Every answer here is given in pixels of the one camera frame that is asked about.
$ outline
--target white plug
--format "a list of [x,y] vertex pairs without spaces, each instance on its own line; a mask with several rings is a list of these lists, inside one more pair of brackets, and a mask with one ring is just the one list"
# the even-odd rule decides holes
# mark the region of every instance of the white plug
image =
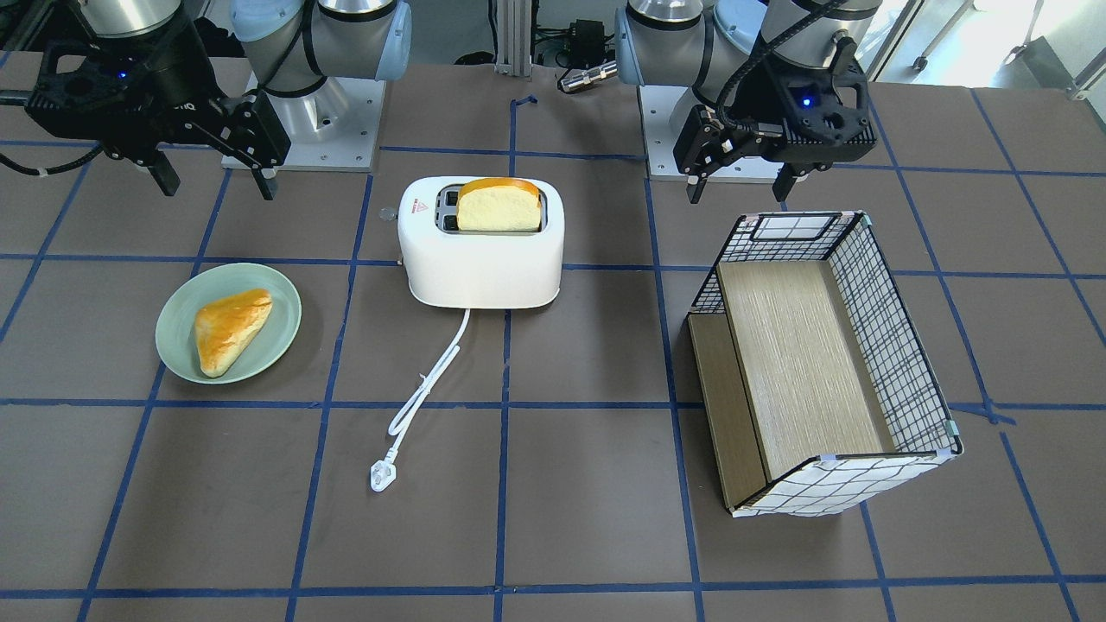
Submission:
[[396,465],[387,460],[376,460],[368,470],[368,486],[376,493],[383,491],[396,480]]

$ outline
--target black rubber seal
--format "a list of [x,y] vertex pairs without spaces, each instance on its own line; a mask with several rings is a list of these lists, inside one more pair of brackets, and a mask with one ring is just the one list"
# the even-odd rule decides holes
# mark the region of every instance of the black rubber seal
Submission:
[[695,84],[691,85],[691,89],[696,91],[707,81],[707,74],[710,72],[710,60],[714,55],[714,9],[707,9],[702,15],[702,25],[707,29],[707,33],[702,45],[702,60],[699,61],[699,75],[696,76]]
[[651,28],[654,30],[666,30],[669,32],[695,28],[695,25],[699,23],[699,20],[702,19],[702,15],[697,15],[693,20],[688,20],[686,22],[665,22],[653,19],[648,15],[643,15],[641,13],[637,12],[637,10],[634,9],[634,7],[630,7],[629,2],[626,2],[626,14],[628,14],[630,19],[633,19],[634,21],[646,28]]
[[294,100],[295,97],[302,97],[304,95],[310,95],[315,91],[319,91],[320,89],[323,87],[323,84],[325,83],[326,83],[326,76],[324,75],[319,79],[319,82],[304,86],[303,89],[300,89],[298,91],[278,91],[275,89],[270,89],[265,86],[265,93],[269,93],[270,95],[276,97],[284,97],[285,100]]
[[[813,13],[814,11],[818,11],[822,9],[822,4],[815,2],[814,0],[791,0],[791,1],[796,7],[803,9],[807,13]],[[879,7],[876,7],[875,9],[864,9],[863,11],[848,11],[845,9],[834,9],[828,13],[826,13],[825,17],[831,20],[841,20],[841,21],[866,20],[875,15],[876,11],[878,10]]]
[[322,11],[323,14],[325,14],[326,17],[338,20],[340,22],[362,23],[362,22],[376,21],[380,18],[392,14],[392,11],[396,10],[396,4],[398,3],[399,0],[396,0],[395,2],[388,4],[387,7],[376,9],[375,11],[367,11],[364,13],[343,13],[342,11],[327,9],[322,4],[319,6],[319,10]]
[[303,19],[303,30],[301,31],[300,37],[303,38],[303,55],[307,58],[307,66],[311,68],[311,73],[314,73],[315,75],[323,75],[323,70],[319,69],[319,59],[315,58],[315,42],[311,34],[311,21],[314,13],[314,10],[307,9],[307,14],[304,15]]

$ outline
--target round plate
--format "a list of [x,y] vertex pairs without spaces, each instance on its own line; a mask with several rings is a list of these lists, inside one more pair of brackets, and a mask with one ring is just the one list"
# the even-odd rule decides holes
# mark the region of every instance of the round plate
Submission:
[[[196,312],[209,302],[254,288],[272,294],[269,319],[226,374],[204,375],[196,352]],[[254,376],[275,363],[300,330],[301,313],[300,293],[288,277],[268,266],[228,263],[197,274],[169,297],[157,318],[154,339],[158,355],[173,373],[200,384],[227,384]]]

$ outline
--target white cable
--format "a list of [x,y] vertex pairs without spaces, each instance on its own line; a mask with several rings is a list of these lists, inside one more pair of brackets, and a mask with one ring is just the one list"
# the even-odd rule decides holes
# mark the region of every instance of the white cable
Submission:
[[404,442],[404,437],[407,436],[407,431],[415,418],[415,413],[418,412],[419,406],[426,401],[426,396],[430,394],[430,390],[434,388],[434,385],[441,377],[446,367],[453,362],[453,357],[460,352],[461,346],[458,343],[461,341],[461,335],[465,334],[465,329],[469,325],[469,315],[471,313],[471,309],[465,310],[465,319],[461,320],[461,328],[457,329],[453,341],[449,342],[449,346],[438,357],[438,362],[430,369],[430,373],[426,375],[419,374],[422,377],[422,383],[419,384],[415,393],[404,404],[404,407],[399,408],[399,412],[393,417],[392,423],[388,424],[388,435],[395,436],[396,442],[392,444],[392,448],[385,454],[384,459],[376,460],[376,464],[368,471],[368,485],[373,490],[379,493],[396,480],[396,456],[399,455],[399,445]]

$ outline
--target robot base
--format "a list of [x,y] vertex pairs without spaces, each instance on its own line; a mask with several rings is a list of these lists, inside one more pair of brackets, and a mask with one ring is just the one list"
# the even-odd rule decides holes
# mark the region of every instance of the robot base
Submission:
[[[349,112],[334,127],[332,137],[323,142],[296,139],[289,132],[292,147],[278,170],[331,170],[344,173],[368,173],[373,170],[376,139],[380,129],[380,114],[384,110],[385,82],[354,77],[331,77],[336,80],[348,99]],[[252,75],[247,90],[257,85]],[[285,112],[278,108],[278,116],[285,129],[294,127],[285,118]],[[222,158],[223,168],[244,169],[246,165],[232,157]]]
[[[653,179],[687,180],[687,175],[676,167],[672,147],[678,129],[684,126],[690,105],[682,106],[680,100],[688,93],[686,86],[641,86],[638,102],[641,106],[641,127],[645,131],[645,146],[649,156],[649,177]],[[678,118],[671,123],[672,115]],[[737,163],[720,168],[710,176],[710,182],[731,184],[771,184],[781,165],[759,157],[741,158]]]

